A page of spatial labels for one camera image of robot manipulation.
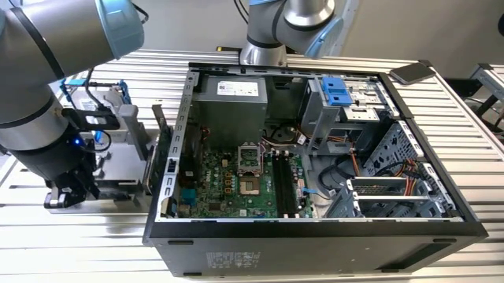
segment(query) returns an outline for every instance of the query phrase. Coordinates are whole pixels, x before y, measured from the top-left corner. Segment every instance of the ram slot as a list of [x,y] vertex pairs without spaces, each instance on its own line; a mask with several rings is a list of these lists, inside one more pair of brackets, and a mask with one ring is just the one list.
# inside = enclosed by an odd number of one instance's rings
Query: ram slot
[[273,156],[273,181],[275,184],[278,217],[284,218],[288,215],[293,218],[296,214],[296,197],[290,178],[289,156]]

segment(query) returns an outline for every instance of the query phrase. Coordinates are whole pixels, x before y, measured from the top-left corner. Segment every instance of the power supply label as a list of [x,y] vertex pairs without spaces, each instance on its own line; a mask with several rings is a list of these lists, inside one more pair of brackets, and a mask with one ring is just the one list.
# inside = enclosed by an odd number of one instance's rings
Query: power supply label
[[259,84],[249,81],[221,81],[219,96],[259,96]]

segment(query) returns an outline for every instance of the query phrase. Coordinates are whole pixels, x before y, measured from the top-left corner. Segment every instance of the metal rail table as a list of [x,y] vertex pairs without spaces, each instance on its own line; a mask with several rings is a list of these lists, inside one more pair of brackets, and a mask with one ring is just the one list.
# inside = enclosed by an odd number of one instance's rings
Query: metal rail table
[[[171,124],[189,62],[238,63],[234,52],[143,50],[98,66],[94,79],[124,79],[139,119],[155,127],[151,104]],[[289,57],[296,68],[388,72],[413,61]],[[413,85],[392,79],[452,178],[489,232],[489,238],[411,275],[202,278],[227,282],[504,282],[504,148],[437,74]],[[142,246],[142,213],[52,215],[43,206],[43,180],[9,158],[0,171],[1,282],[179,280],[154,248]]]

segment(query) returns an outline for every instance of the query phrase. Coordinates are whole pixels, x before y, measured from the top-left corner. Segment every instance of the robotic arm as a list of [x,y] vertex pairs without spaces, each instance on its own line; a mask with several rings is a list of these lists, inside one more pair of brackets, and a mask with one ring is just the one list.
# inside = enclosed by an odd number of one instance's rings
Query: robotic arm
[[[99,197],[96,149],[80,132],[119,126],[103,105],[99,111],[63,109],[47,84],[142,47],[135,8],[131,0],[48,0],[0,10],[0,145],[52,189],[46,208]],[[285,45],[320,58],[341,29],[334,0],[250,0],[241,62],[286,65]],[[106,123],[87,123],[88,116]]]
[[[50,0],[0,10],[0,144],[52,188],[46,208],[99,195],[95,146],[79,135],[91,130],[86,116],[63,110],[47,84],[142,45],[130,0]],[[107,110],[96,115],[114,122]]]
[[285,46],[313,59],[328,55],[344,26],[334,11],[334,0],[250,0],[241,64],[285,66]]

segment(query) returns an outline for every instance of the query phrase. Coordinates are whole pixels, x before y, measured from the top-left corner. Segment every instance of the smartphone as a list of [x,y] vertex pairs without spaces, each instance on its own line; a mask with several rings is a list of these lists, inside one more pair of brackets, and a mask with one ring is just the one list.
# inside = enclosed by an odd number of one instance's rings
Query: smartphone
[[393,76],[402,84],[415,84],[427,78],[432,78],[435,75],[436,72],[423,63],[415,63],[390,70],[390,76]]

